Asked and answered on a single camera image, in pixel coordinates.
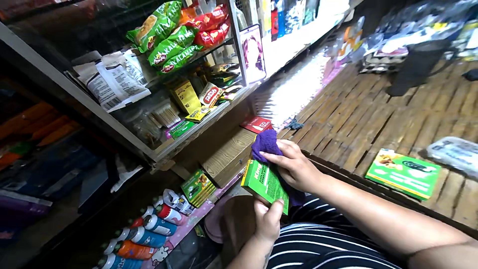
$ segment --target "hand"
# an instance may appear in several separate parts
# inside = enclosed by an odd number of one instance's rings
[[[265,206],[261,201],[254,201],[254,211],[256,212],[256,232],[254,236],[258,240],[265,240],[274,243],[279,237],[281,229],[281,216],[284,209],[284,201],[276,200],[271,208]]]
[[[284,156],[265,152],[261,152],[261,155],[268,161],[277,164],[281,176],[296,190],[315,193],[317,183],[324,174],[302,154],[296,143],[289,140],[277,140],[277,146]]]

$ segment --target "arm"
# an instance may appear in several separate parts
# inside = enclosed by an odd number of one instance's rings
[[[227,269],[266,268],[274,241],[279,237],[283,207],[282,199],[275,201],[270,209],[258,200],[254,202],[256,232],[242,247]]]
[[[478,262],[478,248],[474,245],[476,241],[466,234],[321,173],[291,141],[279,140],[277,144],[284,156],[263,155],[282,167],[281,175],[291,186],[315,194],[333,205],[363,233],[396,256],[405,258],[417,254],[419,260],[426,264],[427,257],[432,256],[430,253],[436,253],[438,248],[446,246],[449,248],[446,253],[451,253],[450,250],[456,253],[460,250],[453,246],[461,246],[474,252],[472,257],[467,257]],[[447,258],[445,255],[440,256],[442,261],[455,257],[455,254]]]

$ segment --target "barcode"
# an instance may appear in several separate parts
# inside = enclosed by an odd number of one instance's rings
[[[107,110],[109,110],[109,109],[112,109],[114,106],[116,106],[119,103],[121,103],[121,100],[115,97],[115,98],[109,100],[108,102],[106,102],[104,104],[104,106]]]

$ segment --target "black mug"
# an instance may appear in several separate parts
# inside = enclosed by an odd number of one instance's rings
[[[403,62],[395,81],[386,92],[390,96],[403,96],[409,88],[422,85],[427,77],[436,75],[449,67],[456,56],[458,49],[450,47],[451,41],[432,40],[408,45],[408,56]],[[435,65],[447,51],[453,51],[453,56],[437,71],[432,72]]]

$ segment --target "green box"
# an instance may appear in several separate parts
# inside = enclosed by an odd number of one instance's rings
[[[284,214],[289,212],[289,196],[279,181],[280,174],[270,164],[250,159],[242,176],[241,186],[270,205],[279,198],[284,200]]]
[[[194,122],[183,121],[169,132],[173,139],[177,139],[182,136],[187,130],[191,129],[194,126]]]
[[[181,188],[187,200],[196,208],[199,208],[217,189],[201,169],[181,184]]]
[[[439,165],[383,148],[365,177],[425,201],[432,196],[440,169]]]

